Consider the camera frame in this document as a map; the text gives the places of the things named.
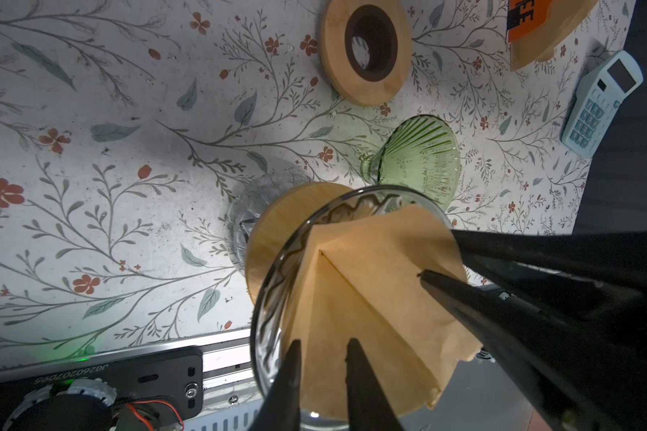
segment light blue calculator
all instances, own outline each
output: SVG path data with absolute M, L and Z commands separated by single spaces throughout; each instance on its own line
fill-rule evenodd
M 621 102 L 641 83 L 638 62 L 625 51 L 586 74 L 575 90 L 577 101 L 561 142 L 583 157 L 592 157 Z

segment red flower print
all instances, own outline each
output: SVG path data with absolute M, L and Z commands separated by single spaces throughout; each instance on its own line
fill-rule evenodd
M 381 105 L 379 109 L 381 110 L 381 115 L 383 116 L 388 116 L 388 114 L 390 114 L 390 107 L 388 106 L 387 103 L 384 103 L 383 105 Z
M 327 146 L 323 148 L 322 152 L 319 152 L 319 159 L 323 161 L 329 161 L 333 159 L 333 149 L 328 148 Z
M 280 46 L 278 39 L 273 40 L 272 37 L 269 37 L 263 44 L 266 45 L 266 52 L 272 52 L 273 55 L 278 55 L 278 47 Z
M 9 207 L 10 203 L 24 203 L 24 189 L 20 185 L 10 184 L 8 180 L 0 178 L 0 208 Z
M 91 276 L 84 274 L 80 279 L 76 279 L 72 283 L 74 284 L 75 292 L 90 295 L 94 292 L 94 287 L 101 284 L 101 279 L 98 277 L 91 279 Z
M 307 34 L 304 37 L 304 40 L 299 43 L 299 48 L 301 50 L 304 50 L 304 52 L 307 53 L 307 56 L 316 54 L 318 51 L 317 49 L 318 46 L 319 46 L 319 42 L 317 42 L 317 39 L 312 39 L 312 37 L 309 34 Z
M 193 13 L 192 16 L 196 19 L 196 21 L 190 22 L 192 30 L 198 28 L 198 32 L 206 36 L 206 29 L 211 26 L 211 23 L 208 21 L 201 21 L 201 14 L 198 12 Z
M 51 145 L 51 150 L 58 154 L 62 154 L 63 147 L 60 143 L 70 143 L 72 140 L 67 136 L 58 134 L 57 129 L 48 129 L 48 136 L 39 136 L 38 140 L 44 145 Z
M 472 62 L 472 67 L 474 67 L 474 70 L 481 69 L 482 68 L 482 59 L 480 57 L 477 57 L 477 59 Z
M 149 168 L 148 165 L 144 165 L 141 168 L 139 168 L 139 171 L 137 172 L 137 176 L 139 179 L 144 179 L 148 177 L 151 174 L 151 168 Z

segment glass rim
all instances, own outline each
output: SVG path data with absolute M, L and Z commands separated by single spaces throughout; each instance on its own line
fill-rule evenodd
M 269 287 L 269 284 L 271 283 L 271 280 L 274 277 L 276 269 L 282 264 L 285 257 L 289 254 L 290 246 L 292 246 L 293 243 L 297 240 L 297 238 L 303 234 L 304 229 L 311 228 L 310 227 L 311 223 L 313 221 L 316 221 L 320 217 L 324 216 L 331 208 L 334 208 L 335 206 L 340 205 L 345 201 L 357 196 L 362 196 L 362 195 L 370 194 L 377 191 L 393 191 L 393 190 L 402 192 L 404 194 L 413 194 L 416 197 L 420 198 L 423 201 L 422 206 L 424 208 L 430 207 L 427 209 L 430 210 L 435 216 L 437 216 L 449 229 L 452 228 L 452 226 L 450 225 L 449 218 L 446 216 L 445 212 L 441 209 L 441 207 L 436 202 L 434 202 L 431 198 L 429 198 L 425 194 L 422 194 L 412 188 L 405 187 L 403 185 L 368 185 L 365 187 L 361 187 L 359 189 L 353 190 L 349 193 L 336 197 L 332 201 L 321 206 L 321 208 L 319 208 L 319 210 L 317 210 L 314 214 L 312 214 L 306 221 L 302 222 L 302 224 L 300 224 L 300 226 L 297 229 L 295 229 L 293 234 L 288 238 L 288 240 L 285 242 L 283 247 L 276 255 L 276 258 L 274 259 L 273 263 L 271 264 L 268 270 L 266 278 L 261 284 L 261 288 L 259 289 L 257 300 L 254 303 L 254 310 L 252 311 L 252 322 L 250 325 L 250 334 L 249 334 L 250 359 L 252 360 L 252 372 L 254 373 L 254 380 L 257 382 L 257 387 L 259 388 L 259 392 L 261 392 L 261 395 L 263 397 L 267 397 L 267 390 L 270 390 L 270 386 L 267 390 L 265 389 L 264 387 L 265 382 L 263 381 L 264 375 L 262 375 L 261 371 L 259 370 L 260 363 L 257 360 L 257 353 L 256 353 L 257 324 L 259 323 L 259 313 L 263 308 L 263 301 L 264 301 L 264 297 L 266 296 L 267 288 Z

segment cable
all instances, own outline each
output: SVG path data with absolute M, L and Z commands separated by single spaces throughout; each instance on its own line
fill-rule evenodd
M 136 408 L 134 408 L 134 406 L 133 406 L 132 404 L 127 404 L 127 408 L 128 408 L 128 409 L 130 409 L 130 410 L 132 411 L 132 414 L 133 414 L 134 416 L 136 416 L 136 417 L 138 418 L 138 420 L 139 420 L 139 421 L 141 421 L 141 423 L 143 423 L 144 425 L 146 425 L 146 427 L 149 429 L 149 431 L 154 431 L 154 430 L 153 430 L 153 427 L 151 426 L 151 423 L 149 423 L 149 421 L 147 421 L 145 418 L 143 418 L 143 417 L 142 417 L 142 416 L 137 412 L 137 409 L 136 409 Z
M 173 404 L 168 403 L 166 401 L 161 401 L 159 399 L 154 399 L 154 400 L 149 400 L 149 401 L 132 401 L 131 404 L 151 404 L 151 403 L 158 403 L 158 404 L 164 404 L 167 407 L 171 408 L 173 412 L 175 413 L 175 416 L 177 416 L 177 420 L 180 422 L 180 425 L 182 426 L 182 429 L 180 431 L 183 431 L 185 429 L 185 423 L 182 422 L 182 418 L 180 417 L 180 413 L 177 412 Z

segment floral tablecloth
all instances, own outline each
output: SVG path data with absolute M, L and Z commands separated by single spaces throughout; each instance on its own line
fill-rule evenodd
M 267 171 L 359 187 L 360 156 L 420 113 L 457 134 L 456 228 L 570 232 L 589 161 L 560 128 L 633 0 L 601 0 L 516 73 L 505 1 L 403 3 L 410 76 L 360 108 L 323 73 L 324 0 L 0 1 L 0 368 L 246 326 L 240 188 Z

